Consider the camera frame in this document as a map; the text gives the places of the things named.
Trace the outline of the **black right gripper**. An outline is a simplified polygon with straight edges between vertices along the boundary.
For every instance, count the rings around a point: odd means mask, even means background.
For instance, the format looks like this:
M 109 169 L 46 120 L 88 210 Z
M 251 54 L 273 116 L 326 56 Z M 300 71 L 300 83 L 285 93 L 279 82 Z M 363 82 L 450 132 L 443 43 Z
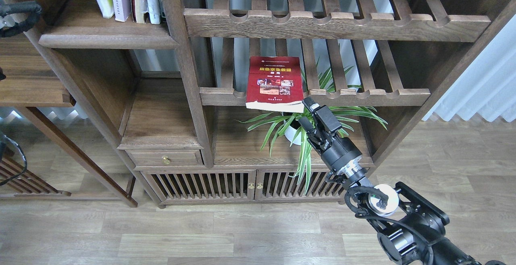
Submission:
M 314 127 L 307 117 L 299 119 L 300 125 L 306 131 L 308 141 L 334 175 L 343 175 L 346 165 L 354 160 L 360 160 L 361 151 L 349 138 L 334 135 L 342 125 L 328 106 L 321 106 L 310 97 L 304 98 L 302 103 L 310 111 L 316 124 Z

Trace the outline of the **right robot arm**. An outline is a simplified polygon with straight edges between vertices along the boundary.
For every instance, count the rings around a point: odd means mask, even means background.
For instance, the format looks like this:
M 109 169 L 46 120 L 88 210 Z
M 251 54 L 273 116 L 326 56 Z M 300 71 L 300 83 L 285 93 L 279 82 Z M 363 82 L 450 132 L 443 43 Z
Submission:
M 343 186 L 343 202 L 376 230 L 390 260 L 398 265 L 415 260 L 424 265 L 478 264 L 446 238 L 449 217 L 441 209 L 402 182 L 394 187 L 373 185 L 359 164 L 359 149 L 349 138 L 339 136 L 341 124 L 330 108 L 309 97 L 303 103 L 312 118 L 301 118 L 300 125 L 330 170 L 326 181 Z

